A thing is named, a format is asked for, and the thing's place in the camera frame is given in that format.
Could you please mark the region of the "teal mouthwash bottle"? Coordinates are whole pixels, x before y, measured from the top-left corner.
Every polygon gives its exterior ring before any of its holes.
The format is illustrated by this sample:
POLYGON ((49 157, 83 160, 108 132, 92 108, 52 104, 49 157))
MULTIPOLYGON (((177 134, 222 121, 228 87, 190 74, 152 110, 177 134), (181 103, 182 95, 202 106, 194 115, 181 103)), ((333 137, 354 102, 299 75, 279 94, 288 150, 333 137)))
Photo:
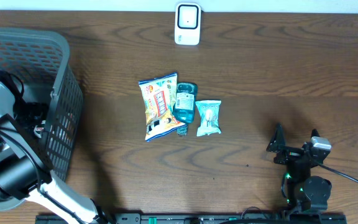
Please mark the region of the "teal mouthwash bottle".
POLYGON ((181 137, 187 135, 188 125, 194 121, 197 92, 198 87, 194 83, 181 82, 177 84, 173 115, 178 121, 185 123, 183 127, 177 129, 177 134, 181 137))

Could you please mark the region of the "small white red packet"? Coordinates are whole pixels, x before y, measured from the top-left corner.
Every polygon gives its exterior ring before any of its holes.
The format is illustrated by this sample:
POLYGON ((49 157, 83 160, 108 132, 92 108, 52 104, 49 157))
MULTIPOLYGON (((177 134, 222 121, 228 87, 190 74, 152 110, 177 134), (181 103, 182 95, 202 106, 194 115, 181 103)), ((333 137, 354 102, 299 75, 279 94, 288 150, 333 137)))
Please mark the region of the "small white red packet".
POLYGON ((43 124, 36 125, 34 127, 34 135, 39 139, 42 137, 43 131, 44 131, 44 125, 43 124))

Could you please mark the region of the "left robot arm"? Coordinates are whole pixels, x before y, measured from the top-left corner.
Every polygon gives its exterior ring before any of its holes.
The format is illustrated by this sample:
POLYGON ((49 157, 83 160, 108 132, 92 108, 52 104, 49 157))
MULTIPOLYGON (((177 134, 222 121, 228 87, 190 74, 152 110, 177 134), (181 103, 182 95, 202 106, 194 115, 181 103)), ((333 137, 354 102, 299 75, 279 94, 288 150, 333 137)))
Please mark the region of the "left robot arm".
POLYGON ((0 199, 35 202, 67 223, 115 223, 53 171, 38 143, 48 106, 26 102, 24 92, 18 76, 0 70, 0 199))

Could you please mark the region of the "teal wet wipes pack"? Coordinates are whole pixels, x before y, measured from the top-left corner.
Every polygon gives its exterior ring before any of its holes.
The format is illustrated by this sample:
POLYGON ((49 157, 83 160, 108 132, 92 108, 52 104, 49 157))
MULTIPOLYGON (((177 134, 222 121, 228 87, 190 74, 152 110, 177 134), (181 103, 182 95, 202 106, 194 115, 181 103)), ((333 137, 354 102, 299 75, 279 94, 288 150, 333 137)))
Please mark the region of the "teal wet wipes pack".
POLYGON ((221 100, 201 100, 196 102, 200 114, 200 126, 196 135, 198 137, 210 134, 221 134, 219 128, 219 108, 221 100))

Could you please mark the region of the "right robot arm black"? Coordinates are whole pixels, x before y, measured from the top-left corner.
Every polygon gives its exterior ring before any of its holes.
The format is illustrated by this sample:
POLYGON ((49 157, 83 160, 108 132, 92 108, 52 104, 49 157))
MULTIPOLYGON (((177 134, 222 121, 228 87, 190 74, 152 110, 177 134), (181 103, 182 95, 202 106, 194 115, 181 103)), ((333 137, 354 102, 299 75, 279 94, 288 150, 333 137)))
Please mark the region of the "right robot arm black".
POLYGON ((288 210, 283 212, 287 220, 292 215, 319 214, 327 210, 332 183, 312 176, 311 169, 323 163, 331 148, 329 140, 322 138, 316 129, 301 147, 287 146, 282 125, 276 125, 266 151, 276 154, 274 163, 286 166, 281 192, 288 203, 288 210))

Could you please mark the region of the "yellow snack bag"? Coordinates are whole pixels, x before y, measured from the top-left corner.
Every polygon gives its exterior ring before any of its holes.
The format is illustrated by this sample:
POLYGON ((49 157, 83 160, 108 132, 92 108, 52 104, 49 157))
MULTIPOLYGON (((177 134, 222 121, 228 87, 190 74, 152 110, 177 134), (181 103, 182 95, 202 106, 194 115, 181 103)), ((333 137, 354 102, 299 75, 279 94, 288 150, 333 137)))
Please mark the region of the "yellow snack bag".
POLYGON ((177 93, 177 73, 141 80, 138 84, 145 105, 145 140, 147 142, 186 126, 173 115, 177 93))

